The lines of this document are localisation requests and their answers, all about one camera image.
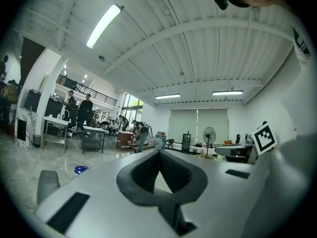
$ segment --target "ceiling light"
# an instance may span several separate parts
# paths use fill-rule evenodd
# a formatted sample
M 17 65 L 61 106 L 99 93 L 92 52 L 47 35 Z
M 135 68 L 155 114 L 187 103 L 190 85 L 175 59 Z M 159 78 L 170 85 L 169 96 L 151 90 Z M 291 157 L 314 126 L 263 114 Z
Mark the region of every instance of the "ceiling light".
M 162 95 L 162 96 L 155 96 L 156 99 L 168 99 L 168 98 L 178 98 L 180 94 L 171 94 L 171 95 Z
M 243 91 L 216 91 L 212 95 L 240 95 L 243 94 Z
M 118 16 L 118 14 L 122 11 L 122 9 L 123 8 L 119 8 L 118 6 L 114 4 L 106 11 L 106 13 L 98 22 L 97 26 L 94 28 L 93 32 L 91 33 L 91 36 L 88 39 L 88 42 L 86 44 L 88 48 L 92 49 L 94 47 L 100 35 L 103 33 L 106 27 L 111 23 L 111 21 L 113 21 L 113 19 Z

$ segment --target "glossy floor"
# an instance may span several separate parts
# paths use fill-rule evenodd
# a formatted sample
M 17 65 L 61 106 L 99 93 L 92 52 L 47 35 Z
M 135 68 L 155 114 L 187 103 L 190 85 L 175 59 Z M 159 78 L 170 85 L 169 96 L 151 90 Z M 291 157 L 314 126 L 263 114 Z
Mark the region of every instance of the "glossy floor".
M 62 147 L 46 145 L 44 150 L 35 148 L 25 150 L 16 147 L 12 137 L 0 135 L 0 172 L 7 191 L 16 201 L 29 209 L 35 209 L 37 185 L 42 170 L 57 171 L 60 185 L 63 186 L 78 174 L 76 166 L 93 167 L 134 154 L 132 151 L 115 149 L 116 138 L 106 138 L 104 153 L 87 151 L 82 154 L 80 140 L 67 140 L 67 150 Z M 161 174 L 156 180 L 156 188 L 170 192 Z

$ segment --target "window blind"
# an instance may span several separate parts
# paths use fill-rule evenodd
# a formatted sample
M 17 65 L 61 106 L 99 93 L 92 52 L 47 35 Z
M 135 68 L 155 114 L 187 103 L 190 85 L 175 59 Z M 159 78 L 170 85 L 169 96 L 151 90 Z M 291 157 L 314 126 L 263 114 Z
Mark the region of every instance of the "window blind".
M 198 109 L 197 142 L 204 143 L 203 133 L 207 127 L 212 127 L 216 132 L 214 144 L 223 144 L 228 140 L 228 110 Z
M 190 144 L 196 144 L 197 110 L 171 110 L 168 138 L 175 142 L 183 141 L 183 134 L 191 134 Z

